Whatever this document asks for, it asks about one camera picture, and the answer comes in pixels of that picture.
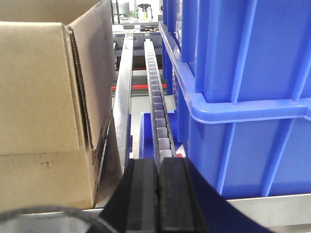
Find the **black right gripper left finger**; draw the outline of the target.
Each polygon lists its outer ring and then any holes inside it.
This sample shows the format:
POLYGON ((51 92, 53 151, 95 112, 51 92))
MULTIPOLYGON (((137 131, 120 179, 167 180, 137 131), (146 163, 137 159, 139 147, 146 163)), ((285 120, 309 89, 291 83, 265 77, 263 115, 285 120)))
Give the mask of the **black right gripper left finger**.
POLYGON ((157 169, 152 159, 130 159, 99 217, 119 233, 156 233, 157 185, 157 169))

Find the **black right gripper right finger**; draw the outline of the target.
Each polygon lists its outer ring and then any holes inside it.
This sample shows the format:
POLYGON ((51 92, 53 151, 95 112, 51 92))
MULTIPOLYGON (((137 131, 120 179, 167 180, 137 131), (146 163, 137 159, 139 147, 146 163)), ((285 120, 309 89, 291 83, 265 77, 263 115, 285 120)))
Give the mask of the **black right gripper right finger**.
POLYGON ((191 179, 183 158, 164 158, 159 172, 162 233, 268 233, 223 199, 209 184, 191 179))

